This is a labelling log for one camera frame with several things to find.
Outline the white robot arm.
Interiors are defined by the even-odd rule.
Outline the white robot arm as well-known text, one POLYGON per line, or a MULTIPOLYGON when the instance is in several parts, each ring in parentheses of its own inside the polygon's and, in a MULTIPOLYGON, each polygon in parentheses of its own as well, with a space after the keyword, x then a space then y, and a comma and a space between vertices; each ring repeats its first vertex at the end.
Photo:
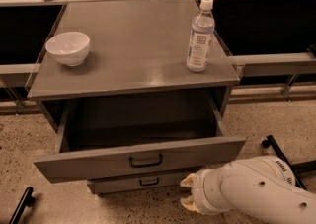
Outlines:
POLYGON ((268 224, 316 224, 316 194, 295 185, 292 169, 275 156, 201 169, 180 182, 191 190, 183 207, 204 215, 236 209, 268 224))

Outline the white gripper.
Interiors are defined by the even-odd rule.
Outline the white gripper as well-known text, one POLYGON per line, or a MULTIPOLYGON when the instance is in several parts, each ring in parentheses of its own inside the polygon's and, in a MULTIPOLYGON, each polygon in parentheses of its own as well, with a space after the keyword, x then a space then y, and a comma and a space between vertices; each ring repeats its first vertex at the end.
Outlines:
POLYGON ((232 209, 220 190, 218 169, 189 173, 180 181, 180 186, 191 188, 193 197, 180 199, 181 205, 188 211, 217 215, 232 209))

